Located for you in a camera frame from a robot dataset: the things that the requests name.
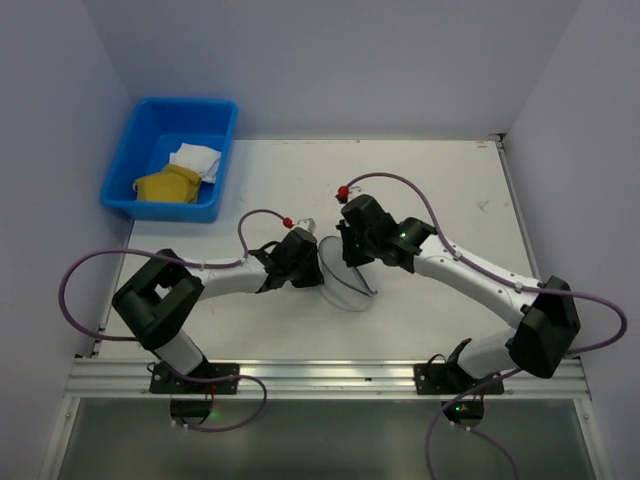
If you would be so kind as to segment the white cloth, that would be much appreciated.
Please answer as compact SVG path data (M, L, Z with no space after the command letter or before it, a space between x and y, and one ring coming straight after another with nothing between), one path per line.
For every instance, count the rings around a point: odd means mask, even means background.
M169 154L169 163L197 173L202 182L213 184L221 157L222 153L211 147L182 143L176 152Z

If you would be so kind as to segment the white mesh laundry bag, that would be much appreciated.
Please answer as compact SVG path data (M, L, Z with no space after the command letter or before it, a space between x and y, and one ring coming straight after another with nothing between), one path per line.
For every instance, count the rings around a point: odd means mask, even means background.
M318 245L318 260L324 284L320 293L336 308L366 311L378 294L370 278L359 267L349 267L342 258L343 244L337 236L326 236Z

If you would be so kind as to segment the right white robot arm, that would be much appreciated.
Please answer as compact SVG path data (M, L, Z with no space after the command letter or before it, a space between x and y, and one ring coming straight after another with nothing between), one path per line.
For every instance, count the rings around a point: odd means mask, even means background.
M463 340L444 363L427 369L430 381L460 392L503 370L553 376L581 328L567 282L552 276L540 283L465 250L446 248L434 226L414 217L396 222L368 194L338 200L342 218L337 229L348 266L379 260L436 280L506 323L496 334Z

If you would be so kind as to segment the yellow bra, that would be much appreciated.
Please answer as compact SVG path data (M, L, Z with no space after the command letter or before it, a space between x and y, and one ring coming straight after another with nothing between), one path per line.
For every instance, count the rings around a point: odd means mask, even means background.
M137 200L156 203L194 203L201 177L179 165L168 164L160 172L136 179L133 190Z

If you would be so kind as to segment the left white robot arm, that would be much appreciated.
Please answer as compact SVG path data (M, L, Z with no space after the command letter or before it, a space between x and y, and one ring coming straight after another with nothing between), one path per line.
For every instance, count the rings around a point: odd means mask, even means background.
M324 283L318 241L301 227L251 250L230 268L188 268L173 250L162 250L114 294L112 307L138 343L171 372L211 378L213 368L183 329L194 306L224 295L266 293L287 283L302 289Z

